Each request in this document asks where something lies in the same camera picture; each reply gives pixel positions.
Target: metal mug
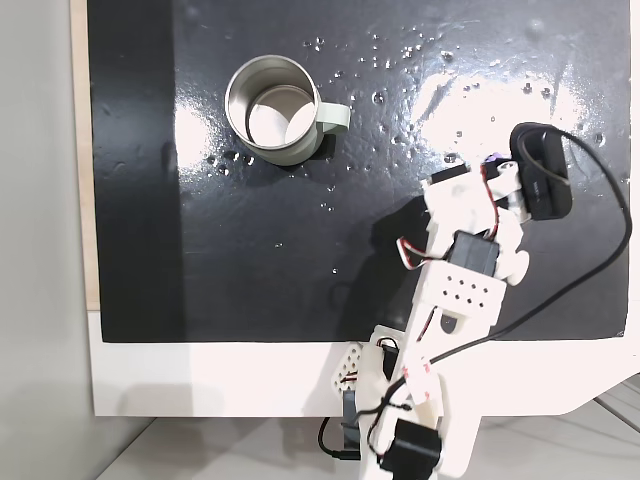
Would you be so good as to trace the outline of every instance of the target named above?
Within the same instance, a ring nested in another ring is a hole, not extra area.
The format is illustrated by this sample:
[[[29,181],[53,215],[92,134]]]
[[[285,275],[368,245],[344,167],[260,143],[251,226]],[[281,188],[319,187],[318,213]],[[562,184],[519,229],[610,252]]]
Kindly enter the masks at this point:
[[[225,112],[242,143],[275,165],[307,160],[327,133],[349,129],[348,106],[324,103],[298,63],[278,55],[248,61],[233,75]]]

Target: black cable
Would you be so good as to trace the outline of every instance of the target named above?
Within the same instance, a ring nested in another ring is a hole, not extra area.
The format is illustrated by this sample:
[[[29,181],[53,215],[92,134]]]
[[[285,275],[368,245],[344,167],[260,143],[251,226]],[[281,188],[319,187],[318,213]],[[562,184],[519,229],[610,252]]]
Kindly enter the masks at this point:
[[[378,339],[376,344],[378,345],[378,347],[381,347],[382,346],[382,342],[384,342],[386,340],[390,340],[391,342],[393,342],[393,346],[396,347],[396,350],[400,350],[400,347],[398,347],[398,342],[396,342],[395,339],[392,338],[392,337],[381,337],[381,338]]]
[[[359,450],[331,450],[324,444],[324,431],[327,428],[329,420],[330,417],[325,417],[320,424],[320,430],[318,430],[318,445],[320,449],[327,455],[338,460],[360,460]]]
[[[558,128],[554,127],[554,126],[551,126],[551,125],[541,125],[541,126],[531,127],[530,129],[528,129],[527,131],[523,132],[518,137],[516,144],[517,144],[518,149],[521,152],[524,151],[524,156],[526,157],[528,155],[528,160],[529,161],[533,161],[534,163],[537,163],[537,162],[535,160],[533,160],[533,158],[531,158],[531,155],[526,150],[526,147],[524,148],[524,150],[522,149],[522,146],[524,145],[525,138],[527,136],[529,136],[529,135],[534,134],[534,133],[547,133],[547,134],[550,133],[550,134],[555,134],[555,135],[560,135],[562,137],[565,137],[568,140],[570,140],[573,143],[575,143],[576,145],[578,145],[580,148],[582,148],[589,155],[589,157],[596,163],[596,165],[600,168],[600,170],[604,174],[605,178],[607,179],[607,182],[609,183],[609,186],[611,187],[611,190],[613,191],[613,194],[616,197],[616,200],[618,201],[618,205],[620,206],[620,210],[622,212],[622,216],[624,217],[625,231],[624,231],[624,235],[622,237],[622,240],[620,241],[620,244],[618,245],[618,247],[613,251],[613,253],[611,253],[611,255],[609,255],[609,257],[607,257],[607,259],[604,262],[602,262],[598,266],[594,267],[593,269],[589,270],[587,273],[585,273],[584,275],[580,276],[579,278],[577,278],[573,282],[569,283],[565,287],[563,287],[560,290],[558,290],[556,293],[551,295],[549,298],[547,298],[540,305],[538,305],[537,307],[533,308],[532,310],[530,310],[529,312],[524,314],[522,317],[520,317],[515,322],[511,323],[510,325],[507,325],[506,327],[498,330],[497,332],[495,332],[495,333],[493,333],[491,335],[487,335],[486,337],[479,338],[479,339],[474,340],[472,342],[468,342],[468,343],[460,345],[460,346],[458,346],[456,348],[453,348],[453,349],[451,349],[451,350],[449,350],[447,352],[441,353],[440,355],[437,355],[437,356],[433,357],[430,360],[431,364],[437,363],[437,362],[439,362],[441,360],[444,360],[445,358],[448,358],[448,357],[450,357],[452,355],[455,355],[456,353],[459,353],[459,352],[462,352],[464,350],[467,350],[467,349],[469,349],[471,347],[475,347],[476,345],[480,345],[480,344],[483,344],[483,343],[486,343],[486,342],[489,342],[489,341],[492,341],[492,340],[497,340],[497,339],[499,339],[499,338],[511,333],[516,328],[520,327],[521,325],[523,325],[527,321],[531,320],[533,317],[535,317],[538,313],[543,311],[545,308],[549,307],[549,305],[553,304],[554,302],[558,301],[560,298],[565,296],[571,290],[573,290],[574,288],[576,288],[579,285],[581,285],[582,283],[586,282],[587,280],[589,280],[593,276],[597,275],[598,273],[600,273],[603,270],[605,270],[606,268],[608,268],[613,262],[615,262],[624,253],[624,251],[627,248],[627,245],[629,244],[629,239],[631,238],[631,232],[633,230],[633,221],[631,219],[631,212],[629,211],[629,207],[628,207],[627,202],[626,202],[626,200],[624,198],[624,194],[620,190],[620,187],[618,186],[618,182],[616,181],[616,178],[613,176],[613,173],[611,173],[611,171],[604,165],[604,163],[600,159],[598,153],[593,149],[593,147],[591,147],[584,140],[576,137],[575,135],[573,135],[573,134],[571,134],[569,132],[565,132],[564,130],[560,130],[560,129],[558,129]],[[373,408],[373,409],[370,409],[370,410],[362,410],[360,412],[357,412],[356,413],[356,419],[358,417],[362,416],[362,415],[377,414],[376,420],[379,420],[380,416],[382,415],[382,411],[384,410],[384,408],[391,401],[391,397],[393,396],[393,394],[396,391],[398,391],[398,389],[404,383],[405,383],[404,377],[400,377],[400,379],[398,379],[395,383],[393,383],[389,387],[389,389],[387,390],[387,393],[382,398],[380,404],[376,408]],[[369,429],[368,438],[371,436],[371,432],[373,431],[373,427],[375,426],[375,424],[377,424],[377,421],[374,420],[374,423],[372,424],[372,428]]]
[[[622,415],[620,412],[618,412],[615,408],[610,407],[606,402],[604,402],[600,397],[596,397],[593,399],[594,402],[596,402],[598,405],[600,405],[602,408],[604,408],[607,412],[609,412],[611,415],[613,415],[614,417],[616,417],[618,420],[620,420],[622,423],[624,423],[625,425],[627,425],[627,427],[635,430],[636,433],[640,433],[640,427],[638,427],[636,424],[634,424],[631,420],[629,420],[627,417],[625,417],[624,415]]]

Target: white table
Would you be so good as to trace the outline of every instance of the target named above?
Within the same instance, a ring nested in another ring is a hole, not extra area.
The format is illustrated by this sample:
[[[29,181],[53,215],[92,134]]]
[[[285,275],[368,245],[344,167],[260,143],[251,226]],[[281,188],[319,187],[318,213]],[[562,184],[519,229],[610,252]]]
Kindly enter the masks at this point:
[[[632,16],[640,12],[632,1]],[[340,416],[330,376],[341,343],[109,344],[100,332],[91,165],[86,5],[72,0],[78,163],[93,397],[98,416]],[[637,36],[632,51],[637,48]],[[638,72],[638,61],[632,65]],[[640,108],[638,96],[632,104]],[[632,142],[632,158],[638,151]],[[632,185],[632,211],[640,189]],[[632,239],[636,245],[638,237]],[[438,371],[452,398],[481,416],[569,412],[640,372],[640,284],[631,247],[625,336],[594,341],[493,342],[455,355]]]

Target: water droplet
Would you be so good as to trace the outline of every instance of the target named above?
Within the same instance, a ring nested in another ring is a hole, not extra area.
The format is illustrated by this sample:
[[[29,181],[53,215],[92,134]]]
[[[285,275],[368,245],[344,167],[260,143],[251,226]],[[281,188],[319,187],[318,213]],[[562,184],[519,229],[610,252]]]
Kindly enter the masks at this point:
[[[240,158],[240,154],[238,152],[234,152],[233,150],[227,150],[222,154],[222,157],[225,160],[237,161]]]
[[[375,104],[382,105],[384,103],[384,95],[382,94],[382,92],[375,92],[371,96],[371,100]]]
[[[539,40],[544,33],[544,23],[542,20],[533,19],[529,21],[526,28],[526,34],[531,40]]]
[[[602,132],[596,133],[593,139],[599,147],[602,147],[607,142],[607,137]]]

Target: black tabletop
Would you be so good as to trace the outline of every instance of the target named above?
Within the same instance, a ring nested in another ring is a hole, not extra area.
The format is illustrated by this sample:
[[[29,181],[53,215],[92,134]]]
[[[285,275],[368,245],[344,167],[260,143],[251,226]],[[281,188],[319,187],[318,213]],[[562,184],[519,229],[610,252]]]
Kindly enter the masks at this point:
[[[508,153],[520,121],[598,145],[628,190],[629,2],[89,0],[103,338],[365,340],[402,328],[424,244],[419,181]],[[224,115],[234,71],[302,64],[351,130],[313,159],[254,158]],[[524,226],[531,267],[498,326],[595,266],[623,224],[604,178],[567,149],[574,209]],[[628,259],[511,340],[624,333]]]

